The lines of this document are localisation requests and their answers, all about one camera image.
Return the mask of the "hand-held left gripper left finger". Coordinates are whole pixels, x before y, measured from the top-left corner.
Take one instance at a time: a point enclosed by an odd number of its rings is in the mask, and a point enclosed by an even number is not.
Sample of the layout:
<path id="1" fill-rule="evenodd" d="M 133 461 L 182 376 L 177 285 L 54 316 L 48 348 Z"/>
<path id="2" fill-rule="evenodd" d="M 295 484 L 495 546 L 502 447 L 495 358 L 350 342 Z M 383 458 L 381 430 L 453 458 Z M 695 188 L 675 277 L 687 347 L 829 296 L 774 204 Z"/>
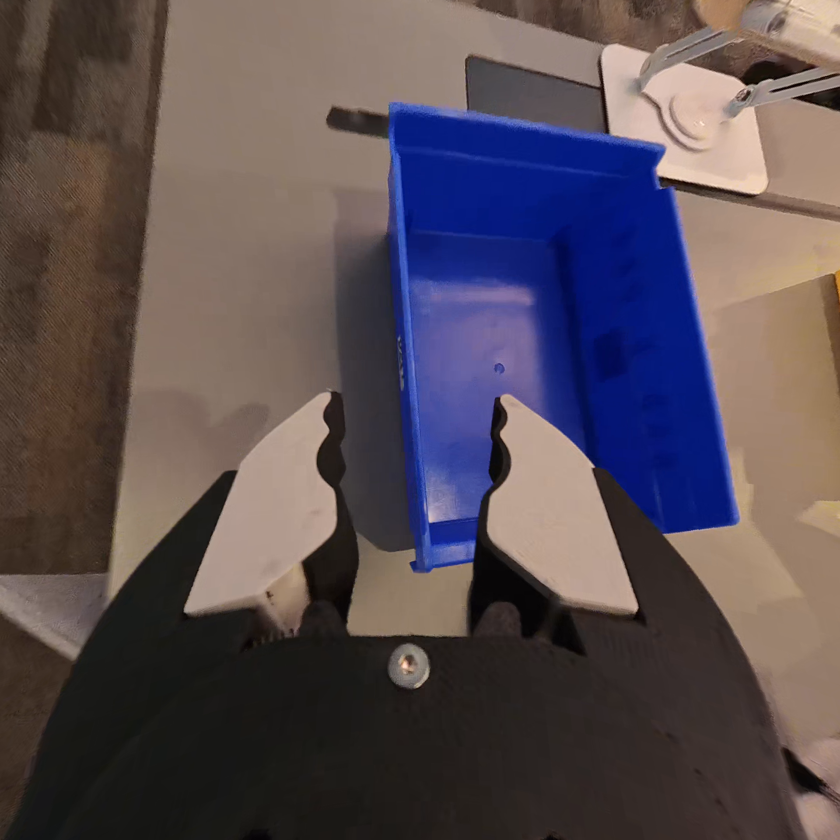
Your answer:
<path id="1" fill-rule="evenodd" d="M 298 632 L 315 602 L 346 623 L 360 565 L 341 483 L 343 399 L 326 391 L 241 462 L 185 600 L 189 617 L 255 611 Z"/>

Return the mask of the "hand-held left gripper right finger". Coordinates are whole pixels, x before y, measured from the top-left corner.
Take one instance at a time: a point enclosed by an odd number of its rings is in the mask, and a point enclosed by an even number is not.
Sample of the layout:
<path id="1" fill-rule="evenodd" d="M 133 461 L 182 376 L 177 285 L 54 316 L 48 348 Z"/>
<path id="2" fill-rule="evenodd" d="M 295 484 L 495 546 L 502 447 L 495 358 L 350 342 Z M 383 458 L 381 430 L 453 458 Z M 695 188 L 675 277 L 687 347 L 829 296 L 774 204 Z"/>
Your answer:
<path id="1" fill-rule="evenodd" d="M 495 401 L 490 440 L 469 635 L 581 647 L 572 614 L 633 621 L 637 596 L 593 463 L 510 394 Z"/>

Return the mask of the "blue plastic bin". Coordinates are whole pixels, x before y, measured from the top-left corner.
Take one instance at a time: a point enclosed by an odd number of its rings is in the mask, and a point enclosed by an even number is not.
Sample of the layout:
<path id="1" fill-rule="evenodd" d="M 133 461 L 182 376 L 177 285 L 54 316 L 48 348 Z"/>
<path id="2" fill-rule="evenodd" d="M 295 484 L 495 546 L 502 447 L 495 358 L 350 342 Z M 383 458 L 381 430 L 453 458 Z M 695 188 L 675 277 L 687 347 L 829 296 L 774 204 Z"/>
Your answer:
<path id="1" fill-rule="evenodd" d="M 470 563 L 510 394 L 664 534 L 740 522 L 656 143 L 388 108 L 388 236 L 413 570 Z"/>

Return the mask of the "black desk mat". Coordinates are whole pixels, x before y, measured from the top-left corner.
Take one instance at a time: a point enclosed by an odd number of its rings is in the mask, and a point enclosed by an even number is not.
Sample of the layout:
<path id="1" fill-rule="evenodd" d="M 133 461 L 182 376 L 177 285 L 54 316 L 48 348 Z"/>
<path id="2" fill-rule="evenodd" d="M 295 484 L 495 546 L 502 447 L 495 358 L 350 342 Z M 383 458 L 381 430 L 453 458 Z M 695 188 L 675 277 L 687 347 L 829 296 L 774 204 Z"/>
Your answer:
<path id="1" fill-rule="evenodd" d="M 568 130 L 607 132 L 598 87 L 480 56 L 465 60 L 465 87 L 471 111 Z"/>

